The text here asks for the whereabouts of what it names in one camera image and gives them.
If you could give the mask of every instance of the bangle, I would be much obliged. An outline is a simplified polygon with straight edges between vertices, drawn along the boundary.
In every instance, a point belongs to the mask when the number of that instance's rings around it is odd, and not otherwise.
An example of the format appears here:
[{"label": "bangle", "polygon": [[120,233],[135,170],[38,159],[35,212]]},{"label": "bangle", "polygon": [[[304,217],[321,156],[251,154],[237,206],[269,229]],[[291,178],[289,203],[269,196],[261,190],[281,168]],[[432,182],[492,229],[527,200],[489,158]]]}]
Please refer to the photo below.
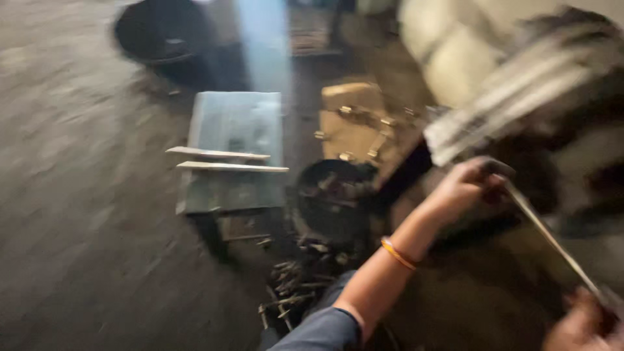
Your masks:
[{"label": "bangle", "polygon": [[392,246],[392,243],[390,242],[388,237],[381,238],[381,246],[383,246],[384,249],[390,252],[390,254],[394,256],[394,258],[402,265],[411,270],[416,270],[416,264],[412,260],[403,257],[399,252],[397,252],[397,250],[394,250],[394,247]]}]

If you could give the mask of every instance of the shirt sleeve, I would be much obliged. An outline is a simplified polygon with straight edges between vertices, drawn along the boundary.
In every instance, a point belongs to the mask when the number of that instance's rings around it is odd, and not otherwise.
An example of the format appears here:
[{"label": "shirt sleeve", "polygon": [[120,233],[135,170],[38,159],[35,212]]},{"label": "shirt sleeve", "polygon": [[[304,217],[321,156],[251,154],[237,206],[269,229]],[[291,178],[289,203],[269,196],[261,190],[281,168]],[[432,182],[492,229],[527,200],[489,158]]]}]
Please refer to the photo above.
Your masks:
[{"label": "shirt sleeve", "polygon": [[357,350],[360,340],[355,318],[343,309],[327,307],[306,318],[270,351]]}]

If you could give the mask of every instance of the person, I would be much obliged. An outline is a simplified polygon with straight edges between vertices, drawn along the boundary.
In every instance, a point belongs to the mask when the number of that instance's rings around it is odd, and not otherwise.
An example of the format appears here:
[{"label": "person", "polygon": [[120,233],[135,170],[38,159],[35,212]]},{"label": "person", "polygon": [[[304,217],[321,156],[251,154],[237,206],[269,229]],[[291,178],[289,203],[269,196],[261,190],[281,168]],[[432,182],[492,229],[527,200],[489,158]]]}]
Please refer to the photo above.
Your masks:
[{"label": "person", "polygon": [[[382,240],[383,246],[349,276],[333,305],[308,316],[270,350],[360,349],[399,297],[439,229],[454,222],[485,191],[503,185],[501,176],[488,174],[491,162],[476,157],[454,166],[393,235]],[[586,290],[577,291],[571,311],[547,336],[543,350],[624,351],[624,333],[599,335],[602,318],[596,299]]]}]

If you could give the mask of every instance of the black pot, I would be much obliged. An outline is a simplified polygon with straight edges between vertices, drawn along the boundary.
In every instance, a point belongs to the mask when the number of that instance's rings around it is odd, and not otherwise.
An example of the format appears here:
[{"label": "black pot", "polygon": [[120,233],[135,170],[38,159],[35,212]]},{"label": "black pot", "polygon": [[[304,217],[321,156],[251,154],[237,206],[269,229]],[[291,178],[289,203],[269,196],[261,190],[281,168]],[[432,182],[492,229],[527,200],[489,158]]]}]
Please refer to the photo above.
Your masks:
[{"label": "black pot", "polygon": [[191,0],[143,0],[127,6],[114,27],[121,51],[173,83],[213,87],[214,30]]}]

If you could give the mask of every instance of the forearm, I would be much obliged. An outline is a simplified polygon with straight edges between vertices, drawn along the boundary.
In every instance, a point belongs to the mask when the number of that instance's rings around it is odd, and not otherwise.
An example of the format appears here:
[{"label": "forearm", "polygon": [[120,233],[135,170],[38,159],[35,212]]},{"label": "forearm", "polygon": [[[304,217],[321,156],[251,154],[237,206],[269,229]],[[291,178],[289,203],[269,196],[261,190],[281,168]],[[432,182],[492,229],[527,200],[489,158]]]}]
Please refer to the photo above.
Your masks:
[{"label": "forearm", "polygon": [[[399,226],[390,241],[402,255],[421,260],[438,228],[426,207],[420,206]],[[367,340],[379,319],[394,305],[411,274],[411,269],[380,248],[351,278],[334,307],[354,315]]]}]

